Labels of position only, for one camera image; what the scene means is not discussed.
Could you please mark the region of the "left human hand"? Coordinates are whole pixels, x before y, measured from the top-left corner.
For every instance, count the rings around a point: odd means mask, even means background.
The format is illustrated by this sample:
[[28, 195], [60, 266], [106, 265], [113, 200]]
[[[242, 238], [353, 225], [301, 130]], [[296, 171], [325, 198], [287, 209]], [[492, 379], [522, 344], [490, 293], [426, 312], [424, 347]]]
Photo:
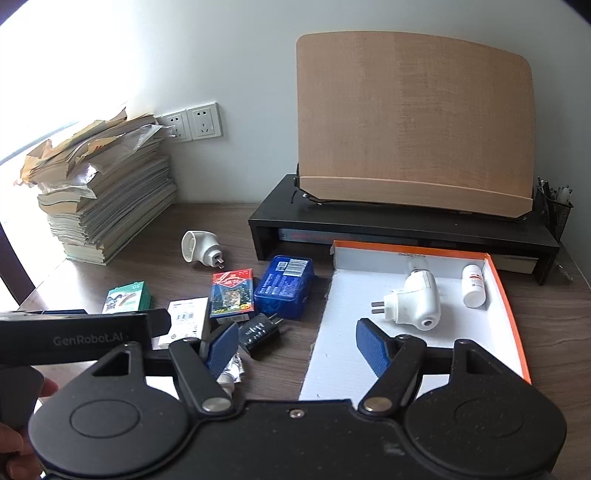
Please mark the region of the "left human hand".
[[1, 477], [4, 479], [32, 480], [42, 474], [25, 425], [26, 422], [15, 429], [1, 422]]

